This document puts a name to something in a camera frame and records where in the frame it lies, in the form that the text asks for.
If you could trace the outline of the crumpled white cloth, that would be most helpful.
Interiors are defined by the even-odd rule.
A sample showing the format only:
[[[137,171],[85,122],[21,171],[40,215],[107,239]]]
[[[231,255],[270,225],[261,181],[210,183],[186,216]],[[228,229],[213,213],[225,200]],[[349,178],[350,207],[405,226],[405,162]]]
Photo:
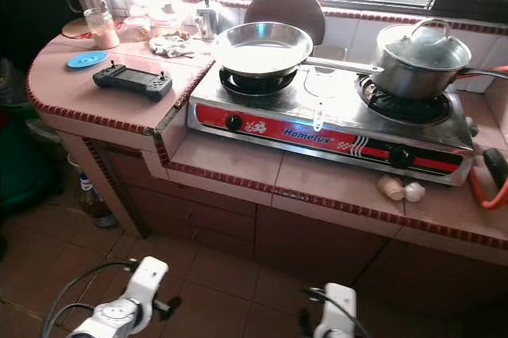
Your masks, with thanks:
[[[178,56],[193,58],[194,56],[194,51],[190,48],[188,41],[180,36],[156,36],[150,38],[148,47],[152,54],[166,56],[167,58],[178,58]]]

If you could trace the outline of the red steel gas stove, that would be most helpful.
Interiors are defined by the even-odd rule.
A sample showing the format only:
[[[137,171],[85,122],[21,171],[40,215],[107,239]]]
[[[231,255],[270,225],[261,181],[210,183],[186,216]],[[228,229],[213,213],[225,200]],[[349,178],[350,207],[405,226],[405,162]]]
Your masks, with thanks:
[[[444,185],[464,183],[475,145],[460,99],[452,92],[428,100],[399,98],[378,89],[366,75],[302,66],[286,78],[240,91],[239,77],[219,63],[192,92],[187,124],[203,131],[304,156]],[[240,114],[240,131],[225,119]],[[389,146],[416,153],[406,170],[388,163]]]

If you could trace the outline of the brown plate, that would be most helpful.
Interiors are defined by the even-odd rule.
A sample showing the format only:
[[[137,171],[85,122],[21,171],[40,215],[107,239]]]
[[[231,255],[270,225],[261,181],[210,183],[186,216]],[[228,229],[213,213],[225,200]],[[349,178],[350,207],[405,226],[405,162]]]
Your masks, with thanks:
[[[80,40],[80,38],[90,40],[92,34],[90,32],[90,26],[87,25],[87,20],[80,17],[67,22],[61,29],[61,36],[74,38],[74,40]]]

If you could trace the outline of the steel cooking pot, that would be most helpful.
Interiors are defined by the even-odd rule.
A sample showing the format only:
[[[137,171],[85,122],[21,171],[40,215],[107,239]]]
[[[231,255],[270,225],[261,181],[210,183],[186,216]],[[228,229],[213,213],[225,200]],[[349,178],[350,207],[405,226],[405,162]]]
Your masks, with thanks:
[[[442,95],[445,89],[460,76],[487,75],[508,79],[508,65],[494,68],[464,68],[447,71],[432,71],[396,61],[378,48],[374,64],[381,67],[380,73],[371,75],[378,89],[397,98],[425,100]]]

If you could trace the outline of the glass jar pink powder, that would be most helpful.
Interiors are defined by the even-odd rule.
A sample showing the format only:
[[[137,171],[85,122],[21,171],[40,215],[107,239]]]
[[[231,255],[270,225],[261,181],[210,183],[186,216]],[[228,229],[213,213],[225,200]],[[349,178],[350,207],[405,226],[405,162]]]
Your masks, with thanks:
[[[83,11],[83,17],[97,49],[116,48],[120,44],[114,16],[108,9],[87,9]]]

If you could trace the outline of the green plastic bin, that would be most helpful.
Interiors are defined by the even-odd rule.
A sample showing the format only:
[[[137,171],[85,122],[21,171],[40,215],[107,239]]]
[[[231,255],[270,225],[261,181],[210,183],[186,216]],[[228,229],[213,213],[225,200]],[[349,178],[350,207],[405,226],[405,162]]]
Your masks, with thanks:
[[[3,216],[36,206],[59,193],[60,175],[25,124],[4,117],[0,128],[0,211]]]

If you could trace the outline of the black handheld controller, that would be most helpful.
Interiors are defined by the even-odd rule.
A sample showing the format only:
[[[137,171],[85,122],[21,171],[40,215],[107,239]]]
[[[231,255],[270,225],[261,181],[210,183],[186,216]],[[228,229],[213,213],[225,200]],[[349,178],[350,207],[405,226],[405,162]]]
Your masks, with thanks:
[[[120,88],[159,102],[173,87],[171,77],[160,72],[158,75],[128,68],[123,63],[112,63],[92,75],[94,83],[101,88]]]

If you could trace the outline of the round brown board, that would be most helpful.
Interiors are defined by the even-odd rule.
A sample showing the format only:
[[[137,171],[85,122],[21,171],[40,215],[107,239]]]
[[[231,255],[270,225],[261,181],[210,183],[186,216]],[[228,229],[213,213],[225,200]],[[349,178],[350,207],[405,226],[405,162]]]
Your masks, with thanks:
[[[273,21],[308,33],[315,45],[323,44],[325,15],[318,0],[251,0],[244,23]]]

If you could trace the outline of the glass pot lid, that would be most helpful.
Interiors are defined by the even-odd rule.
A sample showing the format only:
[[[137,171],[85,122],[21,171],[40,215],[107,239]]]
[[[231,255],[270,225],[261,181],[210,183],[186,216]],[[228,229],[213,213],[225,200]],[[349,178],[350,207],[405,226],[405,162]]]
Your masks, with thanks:
[[[378,48],[396,61],[432,71],[464,68],[471,49],[451,33],[446,20],[430,18],[414,24],[386,27],[377,36]]]

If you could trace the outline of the steel frying pan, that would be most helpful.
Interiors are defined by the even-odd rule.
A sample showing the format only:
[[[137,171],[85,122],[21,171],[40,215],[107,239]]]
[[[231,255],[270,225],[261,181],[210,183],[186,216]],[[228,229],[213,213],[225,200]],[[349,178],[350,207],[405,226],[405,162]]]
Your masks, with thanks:
[[[252,79],[286,76],[312,65],[373,75],[383,72],[369,63],[333,61],[312,56],[314,41],[290,24],[258,21],[226,29],[214,38],[210,54],[227,71]]]

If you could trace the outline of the blue round lid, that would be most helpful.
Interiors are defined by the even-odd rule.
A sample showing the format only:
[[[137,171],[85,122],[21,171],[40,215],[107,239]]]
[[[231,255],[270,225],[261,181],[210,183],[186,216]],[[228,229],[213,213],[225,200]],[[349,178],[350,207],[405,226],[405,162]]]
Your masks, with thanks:
[[[72,56],[72,58],[67,61],[67,66],[74,70],[88,68],[94,66],[96,63],[106,61],[108,55],[109,53],[105,51],[84,52],[83,54]]]

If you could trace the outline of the plastic bottle blue label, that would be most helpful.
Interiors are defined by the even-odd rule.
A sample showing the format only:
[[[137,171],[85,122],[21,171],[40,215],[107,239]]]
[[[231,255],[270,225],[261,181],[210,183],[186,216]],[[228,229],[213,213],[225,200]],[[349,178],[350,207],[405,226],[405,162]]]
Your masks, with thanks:
[[[94,188],[87,176],[80,172],[79,174],[79,204],[81,210],[90,216],[92,223],[101,229],[117,226],[117,219],[108,205],[102,200],[97,189]]]

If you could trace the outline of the small steel pitcher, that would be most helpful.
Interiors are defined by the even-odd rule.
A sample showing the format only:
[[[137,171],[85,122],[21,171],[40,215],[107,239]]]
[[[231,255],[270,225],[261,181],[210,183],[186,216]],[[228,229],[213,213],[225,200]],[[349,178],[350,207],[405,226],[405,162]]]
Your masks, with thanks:
[[[219,12],[210,0],[202,0],[194,10],[194,21],[201,40],[214,40],[219,33]]]

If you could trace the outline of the white garlic bulb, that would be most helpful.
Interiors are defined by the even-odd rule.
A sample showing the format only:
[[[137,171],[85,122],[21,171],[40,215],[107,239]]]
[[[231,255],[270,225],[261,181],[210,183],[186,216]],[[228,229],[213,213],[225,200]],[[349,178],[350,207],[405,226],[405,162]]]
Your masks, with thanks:
[[[419,202],[425,197],[425,193],[427,193],[425,187],[419,182],[407,183],[403,189],[404,199],[408,202]]]

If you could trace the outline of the clear plastic food container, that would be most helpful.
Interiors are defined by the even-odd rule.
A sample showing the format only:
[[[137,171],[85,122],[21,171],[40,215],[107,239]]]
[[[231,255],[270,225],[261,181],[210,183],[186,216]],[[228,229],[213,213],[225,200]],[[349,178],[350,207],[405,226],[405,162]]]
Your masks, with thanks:
[[[127,17],[117,27],[121,43],[148,43],[152,38],[152,23],[147,17]]]

